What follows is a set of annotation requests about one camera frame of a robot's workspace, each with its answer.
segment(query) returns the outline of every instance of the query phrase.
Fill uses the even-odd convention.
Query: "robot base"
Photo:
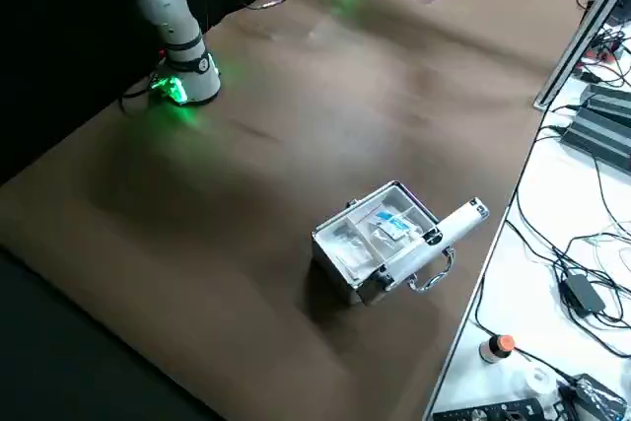
[[[178,71],[163,60],[151,89],[161,91],[179,106],[194,107],[211,103],[219,94],[221,81],[212,57],[208,57],[209,64],[203,73]]]

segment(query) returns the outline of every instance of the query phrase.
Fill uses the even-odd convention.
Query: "black backdrop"
[[[238,0],[188,3],[202,28],[206,14],[213,26],[241,8]],[[4,0],[4,7],[0,183],[148,74],[160,49],[136,0]]]

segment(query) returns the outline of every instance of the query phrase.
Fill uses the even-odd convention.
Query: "brown table surface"
[[[579,16],[574,0],[237,13],[206,37],[215,103],[108,107],[0,188],[0,242],[231,421],[419,419]],[[477,195],[492,218],[430,294],[346,309],[311,231],[391,179],[439,216]]]

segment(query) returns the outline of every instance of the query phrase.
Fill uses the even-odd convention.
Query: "clear plastic compartment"
[[[318,235],[320,245],[352,281],[362,281],[381,262],[382,257],[348,219],[332,225]]]
[[[392,186],[320,231],[316,239],[350,281],[363,281],[432,226],[407,194]]]

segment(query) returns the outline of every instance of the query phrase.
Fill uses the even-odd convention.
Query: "black device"
[[[581,104],[587,110],[631,128],[631,93],[590,84],[581,94]]]
[[[580,108],[561,143],[631,174],[631,128]]]
[[[554,408],[564,421],[580,421],[582,408],[600,421],[622,421],[627,409],[624,398],[587,374],[574,377],[570,386],[560,386],[561,401]]]
[[[484,404],[432,414],[434,421],[545,421],[543,408],[536,398]]]
[[[578,317],[587,317],[604,310],[604,301],[585,275],[568,276],[561,282],[559,290]]]

